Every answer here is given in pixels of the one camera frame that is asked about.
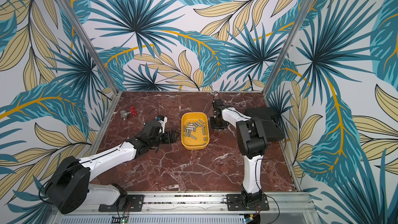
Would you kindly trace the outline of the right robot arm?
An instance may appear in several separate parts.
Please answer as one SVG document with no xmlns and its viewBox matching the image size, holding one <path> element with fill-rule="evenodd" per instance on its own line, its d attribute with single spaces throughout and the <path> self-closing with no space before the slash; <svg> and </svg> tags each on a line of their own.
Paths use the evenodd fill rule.
<svg viewBox="0 0 398 224">
<path fill-rule="evenodd" d="M 223 130 L 232 126 L 236 130 L 237 145 L 244 157 L 244 180 L 241 203 L 254 207 L 260 203 L 263 191 L 260 183 L 261 161 L 268 147 L 261 120 L 246 116 L 234 107 L 226 106 L 221 99 L 212 102 L 214 116 L 210 118 L 212 129 Z"/>
</svg>

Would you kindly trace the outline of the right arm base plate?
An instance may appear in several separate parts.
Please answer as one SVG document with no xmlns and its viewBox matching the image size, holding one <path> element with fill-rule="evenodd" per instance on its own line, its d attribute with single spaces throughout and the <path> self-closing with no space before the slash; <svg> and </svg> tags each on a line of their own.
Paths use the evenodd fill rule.
<svg viewBox="0 0 398 224">
<path fill-rule="evenodd" d="M 264 194 L 227 194 L 228 211 L 269 211 L 267 197 Z"/>
</svg>

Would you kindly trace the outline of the yellow plastic storage box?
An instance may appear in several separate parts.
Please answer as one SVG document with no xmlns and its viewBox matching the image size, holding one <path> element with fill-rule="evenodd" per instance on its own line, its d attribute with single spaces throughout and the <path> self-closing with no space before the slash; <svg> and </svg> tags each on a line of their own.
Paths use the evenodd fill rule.
<svg viewBox="0 0 398 224">
<path fill-rule="evenodd" d="M 187 150 L 206 148 L 210 141 L 207 116 L 202 112 L 189 112 L 181 117 L 181 142 Z"/>
</svg>

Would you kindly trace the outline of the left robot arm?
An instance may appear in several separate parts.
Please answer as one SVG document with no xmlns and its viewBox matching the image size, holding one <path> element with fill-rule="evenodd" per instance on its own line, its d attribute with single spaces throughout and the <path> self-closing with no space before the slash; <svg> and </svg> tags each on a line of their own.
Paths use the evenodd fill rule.
<svg viewBox="0 0 398 224">
<path fill-rule="evenodd" d="M 62 214 L 81 206 L 98 205 L 100 212 L 125 211 L 131 205 L 127 192 L 117 184 L 95 185 L 92 181 L 128 161 L 132 161 L 160 145 L 174 144 L 179 132 L 166 130 L 167 118 L 156 117 L 144 124 L 135 136 L 101 153 L 80 159 L 69 156 L 39 189 L 40 199 L 53 204 Z"/>
</svg>

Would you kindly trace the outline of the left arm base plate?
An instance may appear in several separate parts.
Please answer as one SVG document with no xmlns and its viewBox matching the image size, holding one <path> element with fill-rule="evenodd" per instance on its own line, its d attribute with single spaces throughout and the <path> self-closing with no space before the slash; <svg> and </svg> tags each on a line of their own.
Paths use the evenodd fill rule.
<svg viewBox="0 0 398 224">
<path fill-rule="evenodd" d="M 99 212 L 141 212 L 144 195 L 122 195 L 112 205 L 101 204 Z"/>
</svg>

